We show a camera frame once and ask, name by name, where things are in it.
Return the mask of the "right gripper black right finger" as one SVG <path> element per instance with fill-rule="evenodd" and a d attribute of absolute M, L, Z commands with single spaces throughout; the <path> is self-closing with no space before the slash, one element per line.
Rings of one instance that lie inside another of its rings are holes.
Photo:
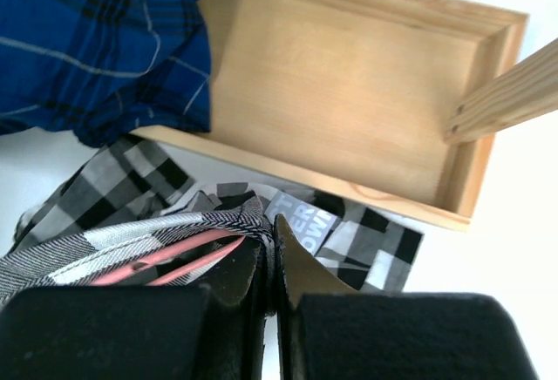
<path fill-rule="evenodd" d="M 274 222 L 284 379 L 534 379 L 513 319 L 488 295 L 360 293 Z"/>

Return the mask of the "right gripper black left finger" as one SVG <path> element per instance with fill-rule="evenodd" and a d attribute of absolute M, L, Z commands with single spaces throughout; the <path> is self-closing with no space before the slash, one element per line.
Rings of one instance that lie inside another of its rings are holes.
<path fill-rule="evenodd" d="M 245 240 L 186 286 L 25 290 L 1 312 L 1 376 L 257 379 L 265 273 Z"/>

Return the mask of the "pink wire hanger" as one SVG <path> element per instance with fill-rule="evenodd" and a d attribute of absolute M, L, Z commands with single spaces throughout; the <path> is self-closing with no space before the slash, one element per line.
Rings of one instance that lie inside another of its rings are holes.
<path fill-rule="evenodd" d="M 97 277 L 91 285 L 125 284 L 142 277 L 148 286 L 167 285 L 182 278 L 193 279 L 233 252 L 245 238 L 245 235 L 228 230 L 210 229 L 118 267 Z"/>

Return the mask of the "black white checkered shirt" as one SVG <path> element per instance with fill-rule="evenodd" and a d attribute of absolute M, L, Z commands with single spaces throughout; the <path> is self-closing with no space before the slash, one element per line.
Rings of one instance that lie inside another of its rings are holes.
<path fill-rule="evenodd" d="M 206 231 L 271 248 L 279 215 L 321 265 L 365 293 L 401 291 L 423 240 L 368 207 L 314 189 L 200 184 L 157 143 L 125 136 L 21 215 L 1 259 L 1 299 L 39 286 L 86 285 L 161 250 L 181 264 L 177 243 Z"/>

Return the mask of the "blue plaid shirt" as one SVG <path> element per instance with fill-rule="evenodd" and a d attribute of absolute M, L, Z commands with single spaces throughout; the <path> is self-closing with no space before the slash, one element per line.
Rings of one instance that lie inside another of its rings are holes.
<path fill-rule="evenodd" d="M 145 126 L 209 132 L 200 0 L 1 0 L 1 132 L 101 147 Z"/>

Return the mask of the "wooden clothes rack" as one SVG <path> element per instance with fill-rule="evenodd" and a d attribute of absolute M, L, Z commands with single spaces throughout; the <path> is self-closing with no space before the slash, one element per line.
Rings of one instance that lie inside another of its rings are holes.
<path fill-rule="evenodd" d="M 465 231 L 498 131 L 557 107 L 557 45 L 463 0 L 201 0 L 212 129 L 142 127 L 260 173 Z"/>

